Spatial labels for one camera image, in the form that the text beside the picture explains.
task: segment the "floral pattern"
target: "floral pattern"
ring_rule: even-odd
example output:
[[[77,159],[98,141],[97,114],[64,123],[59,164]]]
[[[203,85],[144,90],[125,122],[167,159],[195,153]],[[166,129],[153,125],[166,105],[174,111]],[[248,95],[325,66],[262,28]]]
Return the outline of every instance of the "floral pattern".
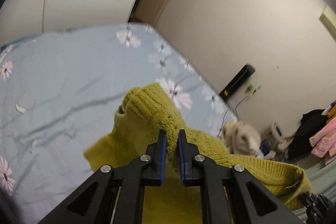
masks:
[[[18,103],[15,104],[15,109],[20,112],[21,114],[25,114],[28,112],[27,109],[25,109],[24,107],[20,106]]]
[[[13,172],[9,167],[7,160],[0,156],[0,187],[9,195],[12,195],[15,183],[15,180],[10,177],[12,174]]]
[[[222,99],[208,85],[204,85],[202,94],[204,95],[204,100],[211,100],[211,109],[216,114],[222,114],[226,110]]]
[[[12,68],[12,61],[6,61],[2,65],[2,68],[0,68],[0,77],[2,77],[4,80],[6,80],[6,78],[9,78],[9,75],[12,73]]]
[[[141,46],[141,40],[132,34],[130,30],[121,30],[117,32],[117,39],[120,43],[125,43],[126,47],[130,46],[139,48]]]
[[[154,29],[152,26],[150,26],[149,24],[146,24],[144,26],[145,32],[154,32]]]
[[[190,94],[184,92],[180,85],[175,84],[175,82],[171,79],[168,79],[167,81],[163,77],[157,79],[156,81],[160,84],[165,93],[167,93],[168,96],[173,100],[175,106],[178,109],[181,109],[182,106],[189,110],[191,109],[193,101],[190,98]]]
[[[172,63],[171,59],[166,56],[160,56],[159,53],[150,53],[148,55],[148,61],[151,64],[155,64],[155,69],[162,70],[163,74],[171,74],[172,76],[176,76],[179,73],[177,66]]]
[[[170,56],[173,51],[173,49],[164,40],[160,39],[154,41],[154,47],[157,52],[164,57]]]
[[[187,70],[189,72],[192,72],[192,73],[195,72],[194,67],[189,63],[189,61],[186,58],[180,56],[178,59],[179,59],[180,63],[183,65],[183,68],[185,70]]]

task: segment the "light blue bedsheet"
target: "light blue bedsheet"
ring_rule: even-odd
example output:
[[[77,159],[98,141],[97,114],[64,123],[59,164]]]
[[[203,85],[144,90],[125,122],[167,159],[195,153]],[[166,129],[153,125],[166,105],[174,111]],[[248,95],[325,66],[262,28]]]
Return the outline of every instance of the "light blue bedsheet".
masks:
[[[160,82],[186,124],[213,136],[236,119],[188,61],[141,24],[24,38],[2,48],[0,76],[0,156],[26,224],[92,174],[83,151],[112,130],[129,89]]]

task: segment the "yellow knit sweater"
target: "yellow knit sweater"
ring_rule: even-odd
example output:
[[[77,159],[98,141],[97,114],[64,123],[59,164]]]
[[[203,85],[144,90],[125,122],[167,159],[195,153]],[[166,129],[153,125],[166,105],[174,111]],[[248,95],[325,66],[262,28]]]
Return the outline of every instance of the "yellow knit sweater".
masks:
[[[157,141],[160,128],[167,133],[166,174],[163,186],[145,189],[144,224],[202,223],[199,189],[182,186],[179,178],[175,151],[182,128],[188,142],[196,144],[201,154],[219,165],[245,166],[292,210],[302,207],[296,198],[298,194],[311,192],[303,169],[281,162],[231,155],[219,139],[188,128],[158,83],[131,89],[115,112],[112,132],[85,151],[84,155],[93,171],[104,164],[113,167],[126,165],[142,155],[148,144]]]

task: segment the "white dog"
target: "white dog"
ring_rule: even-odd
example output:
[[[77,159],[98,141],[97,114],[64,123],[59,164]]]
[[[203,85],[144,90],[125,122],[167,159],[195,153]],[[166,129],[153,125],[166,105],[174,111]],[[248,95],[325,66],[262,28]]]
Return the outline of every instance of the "white dog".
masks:
[[[231,154],[255,157],[261,145],[260,133],[243,122],[226,124],[218,138],[222,140]]]

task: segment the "electrical cable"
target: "electrical cable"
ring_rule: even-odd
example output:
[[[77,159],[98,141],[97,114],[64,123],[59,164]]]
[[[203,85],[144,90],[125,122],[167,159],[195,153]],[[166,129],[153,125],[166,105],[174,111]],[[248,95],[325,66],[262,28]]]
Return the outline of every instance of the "electrical cable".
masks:
[[[220,130],[219,131],[221,131],[222,128],[223,128],[223,123],[224,123],[225,115],[227,114],[227,112],[229,111],[229,109],[230,109],[230,104],[227,106],[227,110],[226,110],[226,112],[224,114],[224,117],[223,117],[223,120],[222,120],[222,125],[220,126]]]
[[[237,107],[242,103],[242,102],[244,102],[246,99],[248,99],[248,98],[250,98],[251,97],[251,95],[249,94],[249,95],[247,95],[247,96],[245,96],[243,99],[241,99],[240,101],[239,101],[239,103],[236,105],[236,107],[235,107],[235,114],[236,114],[236,116],[238,117],[239,115],[238,115],[238,113],[237,113]]]

